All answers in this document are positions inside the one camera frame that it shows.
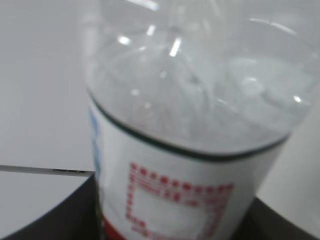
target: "bottle label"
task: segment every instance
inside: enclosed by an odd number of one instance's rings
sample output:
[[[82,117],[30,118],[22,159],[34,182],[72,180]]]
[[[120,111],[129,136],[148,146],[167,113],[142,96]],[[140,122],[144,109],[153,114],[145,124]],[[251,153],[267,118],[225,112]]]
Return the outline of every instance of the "bottle label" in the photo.
[[[94,103],[90,108],[111,240],[231,236],[254,198],[251,158],[212,162],[173,153],[126,133]]]

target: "water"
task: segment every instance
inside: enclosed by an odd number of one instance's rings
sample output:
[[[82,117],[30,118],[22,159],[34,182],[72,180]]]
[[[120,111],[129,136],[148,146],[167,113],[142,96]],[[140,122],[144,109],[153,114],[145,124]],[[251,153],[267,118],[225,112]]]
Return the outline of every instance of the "water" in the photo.
[[[198,152],[235,154],[287,136],[311,106],[316,80],[267,55],[215,59],[179,36],[103,40],[91,91],[117,120]]]

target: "red stripe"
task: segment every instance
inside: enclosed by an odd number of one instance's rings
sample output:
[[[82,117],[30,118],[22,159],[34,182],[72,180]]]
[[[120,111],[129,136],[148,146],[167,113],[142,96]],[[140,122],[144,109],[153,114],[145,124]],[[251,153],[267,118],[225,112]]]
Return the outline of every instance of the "red stripe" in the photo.
[[[105,218],[104,230],[109,240],[126,240]]]

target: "water bottle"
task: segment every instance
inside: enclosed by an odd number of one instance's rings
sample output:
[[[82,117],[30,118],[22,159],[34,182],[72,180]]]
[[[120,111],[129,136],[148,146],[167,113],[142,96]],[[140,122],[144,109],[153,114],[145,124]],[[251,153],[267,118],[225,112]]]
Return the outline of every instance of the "water bottle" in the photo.
[[[90,0],[104,234],[227,240],[319,92],[316,0]]]

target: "black surface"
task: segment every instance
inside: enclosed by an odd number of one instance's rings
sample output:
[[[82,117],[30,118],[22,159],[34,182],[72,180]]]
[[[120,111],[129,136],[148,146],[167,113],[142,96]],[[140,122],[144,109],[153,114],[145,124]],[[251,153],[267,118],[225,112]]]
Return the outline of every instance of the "black surface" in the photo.
[[[95,203],[95,178],[91,176],[55,209],[5,240],[101,240]],[[232,240],[317,239],[256,199]]]
[[[251,206],[250,217],[257,229],[270,240],[318,240],[284,219],[264,202],[256,199]]]
[[[90,226],[95,206],[95,178],[91,176],[79,189],[45,216],[5,240],[76,240],[79,231]],[[94,227],[89,230],[95,239]]]

